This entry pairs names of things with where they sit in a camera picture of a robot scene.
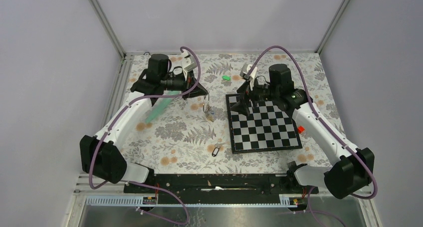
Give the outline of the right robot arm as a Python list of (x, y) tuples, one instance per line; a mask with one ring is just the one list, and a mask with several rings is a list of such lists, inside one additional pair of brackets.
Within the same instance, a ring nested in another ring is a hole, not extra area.
[(250, 115), (248, 104), (271, 101), (285, 112), (296, 125), (305, 128), (324, 151), (331, 167), (313, 167), (301, 164), (290, 167), (286, 186), (290, 192), (298, 193), (305, 186), (327, 189), (334, 197), (357, 196), (356, 191), (373, 185), (368, 199), (377, 194), (377, 183), (373, 175), (375, 156), (369, 148), (360, 149), (344, 137), (321, 114), (306, 89), (295, 88), (291, 71), (285, 64), (269, 67), (269, 81), (260, 84), (257, 68), (245, 64), (240, 76), (245, 80), (237, 93), (240, 100), (231, 107), (232, 111)]

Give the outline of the silver keyring with clips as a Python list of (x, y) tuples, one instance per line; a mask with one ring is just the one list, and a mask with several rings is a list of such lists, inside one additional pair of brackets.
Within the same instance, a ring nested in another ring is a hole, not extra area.
[(214, 111), (210, 106), (210, 96), (208, 94), (204, 97), (203, 112), (208, 121), (214, 122), (215, 120)]

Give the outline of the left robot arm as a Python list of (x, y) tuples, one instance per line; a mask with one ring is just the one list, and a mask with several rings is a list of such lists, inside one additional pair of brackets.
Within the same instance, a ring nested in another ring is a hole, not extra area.
[(150, 170), (125, 160), (121, 149), (138, 120), (158, 107), (159, 100), (208, 95), (199, 82), (201, 68), (196, 55), (183, 49), (181, 58), (182, 64), (173, 67), (167, 55), (152, 54), (147, 68), (133, 83), (117, 113), (94, 136), (82, 137), (79, 144), (81, 164), (89, 175), (88, 183), (92, 189), (99, 188), (94, 185), (93, 177), (113, 184), (136, 182), (136, 187), (144, 193), (154, 188), (155, 180), (149, 176)]

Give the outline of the key with black tag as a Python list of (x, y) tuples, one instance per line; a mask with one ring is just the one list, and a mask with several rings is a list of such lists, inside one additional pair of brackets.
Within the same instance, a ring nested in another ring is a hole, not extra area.
[(214, 149), (213, 149), (211, 155), (213, 157), (216, 157), (220, 152), (224, 152), (225, 148), (226, 148), (226, 143), (216, 143), (214, 145)]

